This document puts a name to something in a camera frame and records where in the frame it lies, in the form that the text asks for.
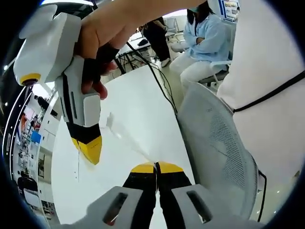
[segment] person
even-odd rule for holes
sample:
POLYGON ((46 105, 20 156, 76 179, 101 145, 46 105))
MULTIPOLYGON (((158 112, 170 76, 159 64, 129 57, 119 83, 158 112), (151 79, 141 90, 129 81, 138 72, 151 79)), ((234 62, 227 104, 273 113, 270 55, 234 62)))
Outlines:
MULTIPOLYGON (((98 48, 105 43, 120 48, 136 28, 146 22, 169 12, 196 7, 203 2, 109 2, 82 21, 77 53, 83 58, 96 58, 98 48)), ((255 101, 305 68, 294 37, 278 14, 264 1, 244 1, 236 27, 230 73, 217 93, 232 109, 255 101)), ((108 70, 113 68, 114 64, 109 64, 108 70)), ((107 90, 101 82, 85 82, 82 85, 84 93, 91 88, 100 94, 101 99, 107 97, 107 90)), ((245 148, 268 177, 270 187, 290 181, 303 164, 305 104, 300 100, 304 91, 304 84, 297 83, 273 98, 233 115, 245 148)))
POLYGON ((159 17, 146 23, 140 27, 140 30, 161 61, 161 67, 167 66, 171 61, 171 56, 166 43, 166 26, 164 25, 163 18, 159 17))
POLYGON ((239 15, 239 10, 240 10, 240 8, 239 8, 239 6, 236 8, 236 11, 237 11, 237 13, 235 14, 235 19, 234 19, 234 22, 238 22, 238 15, 239 15))
MULTIPOLYGON (((44 98, 42 98, 41 96, 34 95, 34 99, 37 100, 38 104, 40 105, 40 107, 42 109, 44 109, 44 110, 48 109, 50 104, 47 101, 45 101, 44 98)), ((51 110, 51 115, 56 117, 57 116, 57 112, 52 109, 51 110)))
POLYGON ((23 171, 18 171, 17 172, 18 175, 20 175, 20 177, 17 179, 17 185, 18 185, 18 188, 20 190, 20 194, 24 196, 24 189, 28 189, 28 190, 31 190, 31 191, 38 191, 38 186, 37 186, 37 182, 29 177, 29 175, 27 175, 26 173, 24 173, 23 171))
POLYGON ((31 132, 31 129, 32 129, 32 128, 33 128, 33 130, 35 130, 37 120, 38 120, 38 115, 35 115, 35 117, 34 117, 34 118, 32 119, 32 121, 30 122, 30 128, 29 128, 28 133, 31 132))
POLYGON ((208 2, 187 10, 184 38, 189 47, 170 65, 171 71, 180 75, 183 89, 188 82, 198 82, 212 76, 225 66, 210 68, 212 61, 226 61, 229 56, 225 25, 210 9, 208 2))

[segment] black strap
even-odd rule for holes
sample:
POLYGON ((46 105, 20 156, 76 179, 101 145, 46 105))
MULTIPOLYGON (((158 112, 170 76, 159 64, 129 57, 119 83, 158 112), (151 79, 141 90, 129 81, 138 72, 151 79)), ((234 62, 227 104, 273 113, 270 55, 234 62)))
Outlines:
POLYGON ((98 49, 96 59, 85 59, 82 81, 93 81, 93 83, 100 81, 101 74, 106 71, 108 64, 115 59, 118 52, 119 49, 115 49, 109 43, 106 43, 98 49))
POLYGON ((274 89, 273 91, 269 92, 268 94, 264 95, 263 97, 255 100, 252 103, 249 103, 246 106, 243 106, 241 108, 238 109, 234 109, 233 112, 239 112, 239 111, 243 111, 245 109, 248 109, 252 106, 255 106, 257 104, 260 104, 261 102, 270 99, 271 97, 275 96, 276 94, 279 94, 280 92, 282 92, 283 90, 285 90, 286 88, 294 85, 295 83, 299 82, 300 80, 305 78, 305 71, 302 71, 300 74, 298 74, 297 76, 295 76, 294 78, 288 80, 286 83, 282 84, 281 86, 279 86, 278 88, 274 89))

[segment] table leg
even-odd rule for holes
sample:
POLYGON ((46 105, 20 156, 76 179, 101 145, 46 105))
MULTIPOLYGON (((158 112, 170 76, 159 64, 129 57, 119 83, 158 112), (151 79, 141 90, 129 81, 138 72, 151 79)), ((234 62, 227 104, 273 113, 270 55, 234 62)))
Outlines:
POLYGON ((131 68, 134 70, 134 66, 132 65, 132 62, 130 61, 128 54, 126 54, 126 58, 128 60, 128 63, 130 64, 131 68))
POLYGON ((123 68, 123 66, 121 65, 121 63, 119 62, 119 60, 118 60, 118 59, 114 59, 114 61, 115 61, 116 65, 118 66, 118 68, 120 69, 121 74, 125 74, 126 71, 124 70, 124 68, 123 68))

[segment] light blue jacket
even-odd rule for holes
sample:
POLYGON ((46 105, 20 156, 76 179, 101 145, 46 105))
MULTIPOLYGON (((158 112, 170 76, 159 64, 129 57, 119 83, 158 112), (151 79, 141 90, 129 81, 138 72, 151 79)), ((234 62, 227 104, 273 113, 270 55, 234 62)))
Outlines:
POLYGON ((210 14, 203 22, 199 23, 195 34, 195 20, 191 25, 186 23, 184 39, 189 49, 186 53, 198 61, 227 61, 229 56, 229 42, 225 25, 215 14, 210 14), (198 37, 204 40, 196 44, 198 37))

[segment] mesh chair back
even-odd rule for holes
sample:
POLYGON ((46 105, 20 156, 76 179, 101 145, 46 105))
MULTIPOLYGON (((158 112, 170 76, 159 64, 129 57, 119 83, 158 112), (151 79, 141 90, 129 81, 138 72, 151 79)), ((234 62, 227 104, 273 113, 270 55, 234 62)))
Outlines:
POLYGON ((165 25, 168 27, 168 32, 177 33, 178 30, 178 23, 176 18, 166 18, 164 19, 165 25))
POLYGON ((258 171, 243 146, 231 110, 210 90, 191 83, 178 112, 196 183, 248 219, 252 213, 258 171))

